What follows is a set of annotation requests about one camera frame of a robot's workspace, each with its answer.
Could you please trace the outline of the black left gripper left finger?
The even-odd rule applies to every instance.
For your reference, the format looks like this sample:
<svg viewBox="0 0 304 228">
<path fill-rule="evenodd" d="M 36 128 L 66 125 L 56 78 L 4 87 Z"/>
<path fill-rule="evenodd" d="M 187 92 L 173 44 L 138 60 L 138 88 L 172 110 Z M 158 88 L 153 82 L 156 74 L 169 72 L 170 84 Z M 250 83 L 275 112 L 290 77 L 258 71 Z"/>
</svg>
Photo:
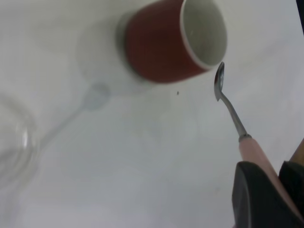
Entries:
<svg viewBox="0 0 304 228">
<path fill-rule="evenodd" d="M 302 228 L 304 223 L 283 201 L 256 164 L 236 165 L 232 205 L 237 228 Z"/>
</svg>

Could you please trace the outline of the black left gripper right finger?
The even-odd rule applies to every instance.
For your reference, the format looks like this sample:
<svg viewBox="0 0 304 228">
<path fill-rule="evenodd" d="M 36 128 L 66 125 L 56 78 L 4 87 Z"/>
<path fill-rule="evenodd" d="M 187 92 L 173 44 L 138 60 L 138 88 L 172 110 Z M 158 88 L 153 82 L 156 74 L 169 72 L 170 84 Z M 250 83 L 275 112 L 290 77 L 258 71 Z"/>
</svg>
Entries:
<svg viewBox="0 0 304 228">
<path fill-rule="evenodd" d="M 279 172 L 279 179 L 301 214 L 304 213 L 304 167 L 292 161 L 285 161 Z"/>
</svg>

